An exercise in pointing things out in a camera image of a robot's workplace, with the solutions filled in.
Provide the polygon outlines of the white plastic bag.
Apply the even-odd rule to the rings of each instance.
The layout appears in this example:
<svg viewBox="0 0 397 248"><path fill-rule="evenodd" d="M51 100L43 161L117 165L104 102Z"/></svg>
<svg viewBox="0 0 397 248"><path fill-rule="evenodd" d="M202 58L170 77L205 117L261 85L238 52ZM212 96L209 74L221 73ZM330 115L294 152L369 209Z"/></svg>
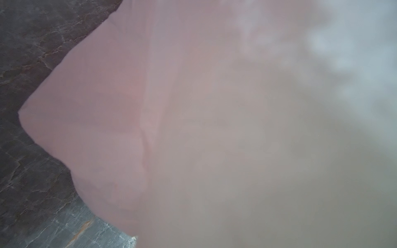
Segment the white plastic bag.
<svg viewBox="0 0 397 248"><path fill-rule="evenodd" d="M394 248L396 1L123 1L19 111L140 248Z"/></svg>

